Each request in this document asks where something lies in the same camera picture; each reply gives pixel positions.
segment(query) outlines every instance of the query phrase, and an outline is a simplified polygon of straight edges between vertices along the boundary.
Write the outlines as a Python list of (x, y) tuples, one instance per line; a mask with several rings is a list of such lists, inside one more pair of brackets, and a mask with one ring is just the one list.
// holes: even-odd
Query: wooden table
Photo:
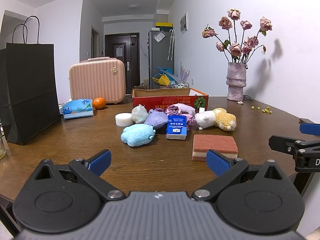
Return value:
[(205, 162), (191, 161), (195, 134), (231, 135), (237, 143), (239, 157), (250, 164), (274, 159), (287, 175), (293, 175), (292, 156), (270, 150), (268, 139), (271, 135), (282, 135), (314, 140), (316, 136), (299, 132), (299, 118), (273, 107), (270, 107), (272, 114), (266, 114), (257, 110), (258, 106), (267, 107), (258, 101), (239, 105), (225, 97), (211, 97), (208, 110), (222, 107), (234, 114), (237, 118), (235, 131), (224, 132), (216, 127), (191, 130), (184, 141), (166, 140), (163, 127), (151, 143), (141, 147), (124, 144), (120, 140), (123, 128), (115, 124), (116, 114), (131, 112), (130, 99), (96, 111), (94, 117), (62, 119), (24, 146), (8, 143), (8, 153), (0, 160), (0, 194), (13, 201), (42, 159), (65, 164), (76, 157), (89, 158), (105, 148), (112, 153), (112, 163), (101, 177), (126, 194), (131, 190), (191, 194), (215, 178)]

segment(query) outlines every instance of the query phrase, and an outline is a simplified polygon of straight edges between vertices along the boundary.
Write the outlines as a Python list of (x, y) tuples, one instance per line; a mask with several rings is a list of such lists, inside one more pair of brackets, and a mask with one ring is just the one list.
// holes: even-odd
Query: white and yellow plush toy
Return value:
[(233, 131), (236, 126), (236, 117), (233, 114), (228, 114), (223, 108), (216, 108), (212, 111), (204, 111), (195, 116), (198, 129), (203, 130), (211, 126), (217, 126), (226, 132)]

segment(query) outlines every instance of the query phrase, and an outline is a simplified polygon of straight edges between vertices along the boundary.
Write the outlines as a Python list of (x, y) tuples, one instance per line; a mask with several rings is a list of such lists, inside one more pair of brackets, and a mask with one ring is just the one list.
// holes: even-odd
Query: white tape roll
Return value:
[(116, 125), (120, 127), (127, 127), (133, 125), (131, 113), (121, 113), (116, 115)]

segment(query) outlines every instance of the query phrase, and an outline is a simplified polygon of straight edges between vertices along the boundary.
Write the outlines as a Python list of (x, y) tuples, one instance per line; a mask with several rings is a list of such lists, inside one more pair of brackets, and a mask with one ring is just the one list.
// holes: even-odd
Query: sponge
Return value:
[(192, 160), (205, 162), (210, 149), (230, 159), (238, 157), (238, 147), (232, 136), (196, 134), (193, 138)]

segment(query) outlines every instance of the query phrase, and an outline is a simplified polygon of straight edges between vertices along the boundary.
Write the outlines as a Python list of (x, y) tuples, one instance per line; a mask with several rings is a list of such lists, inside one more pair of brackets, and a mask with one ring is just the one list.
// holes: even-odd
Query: gray refrigerator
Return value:
[(171, 32), (164, 32), (165, 37), (159, 42), (153, 37), (157, 33), (158, 31), (149, 31), (149, 84), (151, 89), (159, 88), (158, 83), (151, 79), (159, 73), (157, 67), (170, 68), (174, 73), (174, 54), (172, 60), (171, 54), (168, 60)]

